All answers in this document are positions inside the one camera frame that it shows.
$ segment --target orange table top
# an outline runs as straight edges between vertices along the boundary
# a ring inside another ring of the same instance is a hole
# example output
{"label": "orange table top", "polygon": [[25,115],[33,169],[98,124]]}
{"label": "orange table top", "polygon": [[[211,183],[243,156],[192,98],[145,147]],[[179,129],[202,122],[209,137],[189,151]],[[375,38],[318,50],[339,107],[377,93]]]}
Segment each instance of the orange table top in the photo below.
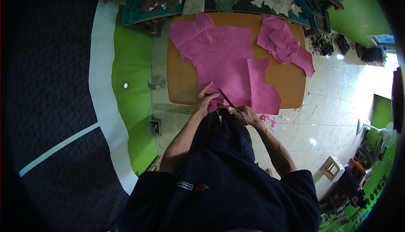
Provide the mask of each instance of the orange table top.
{"label": "orange table top", "polygon": [[[262,25],[262,15],[249,13],[209,13],[216,26],[250,27],[253,37],[255,59],[269,57],[269,67],[266,69],[266,82],[276,86],[281,97],[281,108],[298,108],[302,105],[305,91],[306,75],[304,70],[293,63],[280,64],[267,50],[256,44]],[[191,21],[195,14],[178,16],[172,22],[181,20]],[[287,25],[297,42],[305,49],[305,38],[302,27],[287,22]],[[167,46],[167,84],[169,99],[172,103],[195,105],[198,89],[197,69],[190,61],[180,59],[180,52],[169,38]]]}

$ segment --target shirt logo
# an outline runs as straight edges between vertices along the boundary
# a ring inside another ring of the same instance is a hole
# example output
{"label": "shirt logo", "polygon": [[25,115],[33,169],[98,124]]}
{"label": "shirt logo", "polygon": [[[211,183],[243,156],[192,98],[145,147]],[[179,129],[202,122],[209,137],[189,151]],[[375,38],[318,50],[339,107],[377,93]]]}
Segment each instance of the shirt logo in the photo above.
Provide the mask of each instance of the shirt logo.
{"label": "shirt logo", "polygon": [[[177,183],[177,187],[181,187],[181,188],[184,188],[186,190],[192,191],[193,188],[194,188],[194,184],[190,184],[190,183],[187,183],[186,181],[180,180]],[[208,186],[204,185],[204,184],[199,184],[199,185],[197,185],[195,187],[195,190],[197,190],[199,192],[205,191],[206,189],[208,189]]]}
{"label": "shirt logo", "polygon": [[207,185],[203,185],[203,184],[199,184],[198,186],[196,186],[196,190],[199,192],[202,192],[204,190],[208,189]]}

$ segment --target green wall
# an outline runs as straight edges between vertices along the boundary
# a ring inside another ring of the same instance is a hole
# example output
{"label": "green wall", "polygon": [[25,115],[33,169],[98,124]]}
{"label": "green wall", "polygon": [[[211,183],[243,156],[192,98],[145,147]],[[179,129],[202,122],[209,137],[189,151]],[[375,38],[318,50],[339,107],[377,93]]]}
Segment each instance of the green wall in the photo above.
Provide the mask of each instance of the green wall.
{"label": "green wall", "polygon": [[[376,128],[385,128],[387,124],[390,122],[392,122],[391,100],[375,95],[373,118],[371,120],[371,124]],[[368,140],[366,141],[366,144],[370,145],[371,147],[374,147],[374,143],[377,138],[377,131],[370,130],[369,133],[367,134],[367,137]],[[374,189],[377,187],[377,184],[381,181],[383,175],[386,175],[387,178],[389,177],[393,165],[393,163],[391,164],[389,162],[389,159],[394,161],[396,146],[397,141],[395,141],[395,143],[390,148],[387,149],[382,159],[382,162],[374,166],[370,174],[370,179],[364,185],[363,189],[364,192],[366,193],[366,198],[368,198],[369,200],[370,194],[373,193]],[[378,194],[374,195],[374,200],[370,200],[370,205],[367,206],[367,209],[363,212],[363,214],[366,213],[366,211],[370,210],[371,207],[376,203],[382,190],[379,190]],[[357,210],[358,208],[355,208],[351,205],[344,208],[344,212],[348,217],[351,217],[355,212],[357,212]],[[356,220],[352,222],[352,220],[350,219],[350,222],[344,227],[344,231],[345,232],[354,231],[355,229],[353,228],[353,225],[355,222]]]}
{"label": "green wall", "polygon": [[391,34],[391,28],[377,0],[344,0],[344,10],[328,9],[332,29],[363,47],[375,47],[367,35]]}
{"label": "green wall", "polygon": [[148,122],[151,96],[152,39],[121,26],[122,6],[114,32],[115,58],[111,83],[118,111],[129,134],[128,154],[134,172],[144,172],[156,157],[155,139]]}

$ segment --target white stripe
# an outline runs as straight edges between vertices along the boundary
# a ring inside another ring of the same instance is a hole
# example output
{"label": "white stripe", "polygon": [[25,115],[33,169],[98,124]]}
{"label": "white stripe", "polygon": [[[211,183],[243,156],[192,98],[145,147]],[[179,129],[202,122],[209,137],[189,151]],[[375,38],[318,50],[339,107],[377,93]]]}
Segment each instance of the white stripe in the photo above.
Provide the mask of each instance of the white stripe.
{"label": "white stripe", "polygon": [[59,143],[58,145],[52,147],[51,149],[49,149],[48,151],[46,151],[44,154],[40,155],[38,158],[36,158],[34,161],[32,161],[31,163],[27,164],[23,169],[20,170],[20,172],[18,173],[18,175],[20,175],[20,178],[22,176],[24,176],[24,174],[26,174],[28,171],[30,171],[32,168],[34,168],[35,166],[37,166],[39,163],[41,163],[43,160],[47,159],[48,157],[50,157],[51,155],[55,154],[58,150],[60,150],[61,148],[65,147],[66,145],[70,144],[71,142],[73,142],[74,140],[84,136],[85,134],[89,133],[90,131],[92,131],[93,129],[99,127],[99,123],[96,122],[93,125],[91,125],[90,127],[87,127],[85,129],[83,129],[80,132],[77,132],[76,134],[72,135],[71,137],[69,137],[68,139],[62,141],[61,143]]}
{"label": "white stripe", "polygon": [[128,131],[118,112],[111,86],[114,61],[114,31],[118,4],[99,0],[94,15],[90,49],[89,90],[97,121],[110,148],[111,161],[122,188],[131,194],[138,177],[131,167],[128,154]]}

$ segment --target stool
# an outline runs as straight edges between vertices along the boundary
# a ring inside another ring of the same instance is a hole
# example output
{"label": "stool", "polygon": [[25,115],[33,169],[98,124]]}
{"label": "stool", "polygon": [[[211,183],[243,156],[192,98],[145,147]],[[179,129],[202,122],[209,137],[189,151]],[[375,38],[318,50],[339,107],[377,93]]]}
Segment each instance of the stool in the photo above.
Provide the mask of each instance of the stool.
{"label": "stool", "polygon": [[[331,170],[333,168],[336,168],[336,172],[332,173]],[[323,164],[323,166],[321,167],[321,169],[319,169],[330,181],[332,182],[336,182],[340,179],[340,177],[342,176],[342,174],[345,172],[345,167],[340,163],[340,161],[330,155],[327,159],[327,161],[325,162],[325,164]]]}

